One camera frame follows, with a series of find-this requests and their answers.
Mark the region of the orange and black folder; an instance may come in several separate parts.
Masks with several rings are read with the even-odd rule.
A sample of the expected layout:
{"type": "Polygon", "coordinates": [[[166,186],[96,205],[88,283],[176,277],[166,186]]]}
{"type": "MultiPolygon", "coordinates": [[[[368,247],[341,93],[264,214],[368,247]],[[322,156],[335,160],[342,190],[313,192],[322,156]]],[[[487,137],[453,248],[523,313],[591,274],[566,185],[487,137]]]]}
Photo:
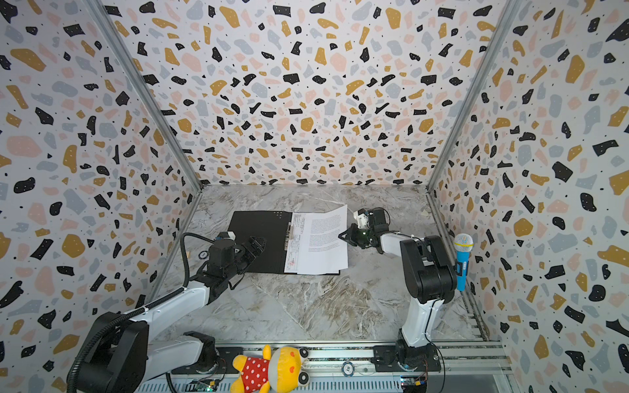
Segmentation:
{"type": "Polygon", "coordinates": [[[236,211],[229,231],[237,242],[264,246],[251,273],[336,275],[348,268],[347,244],[338,238],[347,227],[344,206],[327,213],[236,211]]]}

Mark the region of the text printed paper sheet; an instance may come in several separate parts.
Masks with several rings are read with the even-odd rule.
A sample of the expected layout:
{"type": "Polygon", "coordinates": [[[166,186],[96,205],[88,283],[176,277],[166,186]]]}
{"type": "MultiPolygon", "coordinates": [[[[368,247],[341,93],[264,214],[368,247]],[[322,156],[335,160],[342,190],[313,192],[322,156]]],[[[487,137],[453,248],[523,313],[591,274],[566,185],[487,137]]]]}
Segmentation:
{"type": "Polygon", "coordinates": [[[347,213],[347,205],[327,213],[306,213],[297,274],[338,274],[348,268],[347,244],[338,238],[348,228],[347,213]]]}

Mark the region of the technical drawing paper sheet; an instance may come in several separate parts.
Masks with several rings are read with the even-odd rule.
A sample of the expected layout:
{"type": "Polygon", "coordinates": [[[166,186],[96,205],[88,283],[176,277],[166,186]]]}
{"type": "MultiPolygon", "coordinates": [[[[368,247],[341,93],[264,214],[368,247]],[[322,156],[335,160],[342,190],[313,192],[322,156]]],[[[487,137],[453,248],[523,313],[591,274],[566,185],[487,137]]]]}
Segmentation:
{"type": "Polygon", "coordinates": [[[293,213],[285,239],[286,258],[283,273],[298,273],[301,236],[306,227],[306,213],[293,213]]]}

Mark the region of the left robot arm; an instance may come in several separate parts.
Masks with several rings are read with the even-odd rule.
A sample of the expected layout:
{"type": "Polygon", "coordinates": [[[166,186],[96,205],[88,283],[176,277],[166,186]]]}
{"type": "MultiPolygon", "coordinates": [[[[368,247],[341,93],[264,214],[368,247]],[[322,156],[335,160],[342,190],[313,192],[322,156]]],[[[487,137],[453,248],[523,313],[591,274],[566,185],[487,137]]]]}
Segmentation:
{"type": "Polygon", "coordinates": [[[214,337],[187,332],[170,341],[154,340],[171,325],[236,288],[266,246],[263,237],[238,244],[231,233],[208,239],[204,263],[193,273],[185,261],[180,288],[126,313],[106,312],[93,323],[67,374],[69,392],[134,392],[148,380],[177,368],[213,371],[219,365],[214,337]]]}

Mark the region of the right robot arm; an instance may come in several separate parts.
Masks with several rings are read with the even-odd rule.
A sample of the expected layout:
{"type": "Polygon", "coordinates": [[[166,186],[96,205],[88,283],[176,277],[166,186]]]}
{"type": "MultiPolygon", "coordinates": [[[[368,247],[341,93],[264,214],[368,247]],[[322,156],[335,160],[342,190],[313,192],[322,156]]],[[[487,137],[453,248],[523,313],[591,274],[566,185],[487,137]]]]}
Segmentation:
{"type": "Polygon", "coordinates": [[[380,255],[401,259],[405,285],[411,296],[406,321],[392,355],[376,355],[376,363],[388,361],[407,370],[429,367],[438,351],[432,330],[441,306],[455,295],[456,277],[439,236],[416,237],[390,229],[390,215],[378,207],[354,213],[355,223],[338,237],[352,247],[375,249],[380,255]]]}

